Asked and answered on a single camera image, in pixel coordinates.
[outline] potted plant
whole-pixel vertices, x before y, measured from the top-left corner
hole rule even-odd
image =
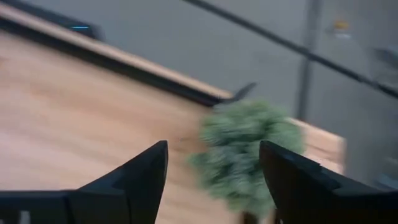
[[[260,140],[303,151],[299,128],[263,101],[217,107],[205,118],[200,137],[208,149],[189,159],[199,182],[240,212],[243,223],[258,223],[274,206],[259,165]]]

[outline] blue light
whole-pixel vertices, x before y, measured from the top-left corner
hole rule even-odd
[[[73,29],[88,29],[88,26],[73,26]]]

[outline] wooden surface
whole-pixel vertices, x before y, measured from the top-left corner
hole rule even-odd
[[[236,223],[186,166],[209,109],[0,32],[0,189],[74,189],[160,139],[169,171],[157,223]],[[307,155],[339,171],[343,140],[300,121]]]
[[[157,65],[156,63],[152,63],[144,58],[140,58],[136,55],[123,52],[122,50],[106,45],[102,42],[98,42],[97,40],[87,38],[84,35],[80,35],[70,30],[64,29],[63,27],[51,24],[50,22],[26,14],[1,2],[0,15],[19,24],[23,24],[24,26],[31,27],[35,30],[39,30],[43,33],[52,35],[62,40],[66,40],[75,45],[90,49],[91,51],[103,54],[107,57],[120,60],[135,67],[155,73],[159,76],[163,76],[165,78],[182,83],[191,88],[204,91],[211,95],[215,95],[221,98],[229,98],[232,96],[232,94],[228,91],[220,90],[209,84],[202,83],[186,75],[182,75],[176,71],[162,67],[160,65]],[[335,136],[334,134],[330,134],[326,131],[315,128],[303,122],[296,121],[294,119],[291,119],[291,122],[301,126],[305,133],[305,139],[308,144],[308,157],[311,157],[311,159],[321,162],[330,169],[333,169],[334,171],[343,171],[343,167],[341,166],[343,161],[343,152],[341,150],[345,146],[344,140],[342,140],[338,136]]]

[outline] black pole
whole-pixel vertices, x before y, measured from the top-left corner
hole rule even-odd
[[[313,53],[317,44],[321,6],[322,0],[309,0],[308,2],[307,20],[304,28],[304,46],[308,54]],[[298,80],[298,99],[296,100],[296,117],[302,121],[305,120],[307,115],[312,72],[311,58],[303,57]]]

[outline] black cable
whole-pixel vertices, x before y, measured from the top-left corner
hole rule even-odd
[[[357,82],[364,83],[364,84],[368,85],[369,87],[371,87],[375,90],[381,91],[381,92],[398,100],[398,92],[393,90],[392,88],[381,85],[380,83],[376,83],[376,82],[372,81],[371,79],[369,79],[363,75],[360,75],[346,67],[342,67],[341,65],[338,65],[338,64],[336,64],[324,57],[321,57],[319,55],[315,55],[315,54],[309,52],[308,49],[306,49],[305,47],[299,46],[283,37],[280,37],[279,35],[276,35],[273,32],[271,32],[257,24],[249,22],[249,21],[233,14],[232,12],[226,11],[226,10],[224,10],[220,7],[217,7],[213,4],[210,4],[204,0],[181,0],[181,1],[187,2],[189,4],[192,4],[196,7],[201,8],[203,10],[206,10],[212,14],[220,16],[223,19],[226,19],[240,27],[243,27],[247,30],[250,30],[253,33],[256,33],[257,35],[260,35],[261,37],[264,37],[265,39],[271,40],[271,41],[275,42],[276,44],[282,45],[300,55],[303,55],[304,57],[307,57],[311,61],[318,62],[334,71],[339,72],[340,74],[342,74],[348,78],[356,80]]]

